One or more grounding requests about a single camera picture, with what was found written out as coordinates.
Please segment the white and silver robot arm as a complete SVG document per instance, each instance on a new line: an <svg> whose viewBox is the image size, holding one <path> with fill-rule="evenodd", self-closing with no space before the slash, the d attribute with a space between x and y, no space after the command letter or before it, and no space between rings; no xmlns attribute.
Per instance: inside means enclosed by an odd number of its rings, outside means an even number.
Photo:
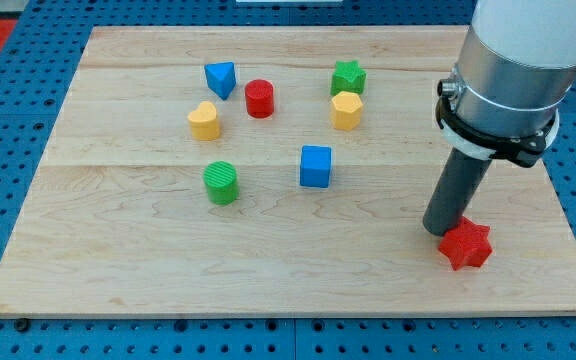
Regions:
<svg viewBox="0 0 576 360"><path fill-rule="evenodd" d="M469 158L531 167L554 142L575 79L576 0L479 0L437 86L437 122Z"/></svg>

